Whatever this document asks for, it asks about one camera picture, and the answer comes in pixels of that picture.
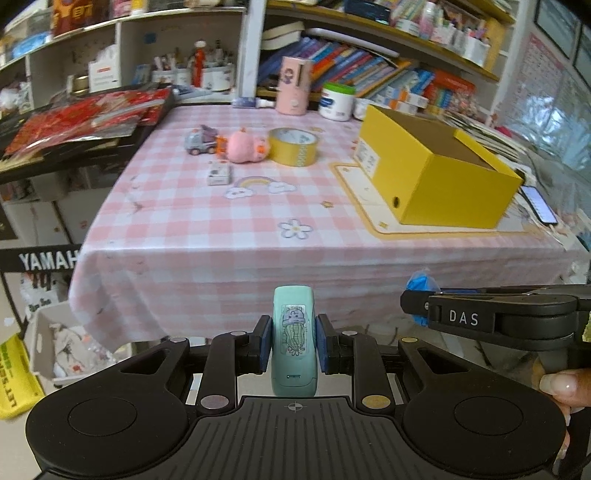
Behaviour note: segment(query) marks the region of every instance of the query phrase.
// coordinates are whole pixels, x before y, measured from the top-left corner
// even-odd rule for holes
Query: rainbow sticker
[[[236,181],[234,186],[246,189],[256,183],[260,183],[263,185],[269,185],[270,183],[273,183],[273,182],[275,182],[275,180],[270,179],[269,177],[252,176],[252,177],[244,177],[243,179]]]

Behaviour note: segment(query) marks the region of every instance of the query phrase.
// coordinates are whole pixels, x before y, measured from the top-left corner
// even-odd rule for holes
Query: yellow box
[[[354,158],[406,225],[495,228],[521,185],[465,132],[376,106]]]

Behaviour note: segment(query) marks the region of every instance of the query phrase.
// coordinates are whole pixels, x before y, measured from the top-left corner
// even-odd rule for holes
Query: flower sticker
[[[229,200],[233,200],[240,199],[243,197],[252,197],[253,195],[254,192],[251,189],[246,189],[243,187],[231,187],[226,191],[224,197],[226,197]]]
[[[276,193],[284,193],[284,192],[294,192],[296,190],[295,185],[291,185],[284,181],[272,181],[269,185],[269,193],[276,194]]]
[[[296,236],[300,240],[306,240],[309,236],[308,233],[313,230],[310,225],[302,225],[297,218],[292,218],[287,222],[280,223],[278,226],[282,230],[281,236],[283,238],[292,238]]]

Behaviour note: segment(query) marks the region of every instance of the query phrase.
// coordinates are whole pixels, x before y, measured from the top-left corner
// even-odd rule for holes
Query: cloud sticker
[[[294,192],[296,190],[295,185],[291,185],[284,181],[272,181],[269,184],[269,193],[276,194],[276,193],[285,193],[285,192]]]
[[[231,187],[226,191],[224,197],[226,197],[229,200],[233,200],[240,199],[243,197],[252,197],[253,195],[254,192],[251,189],[245,189],[243,187]]]

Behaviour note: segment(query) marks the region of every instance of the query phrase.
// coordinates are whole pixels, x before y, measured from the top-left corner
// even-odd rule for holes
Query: white jar
[[[322,87],[318,113],[329,120],[346,122],[353,112],[355,87],[340,83],[325,83]]]

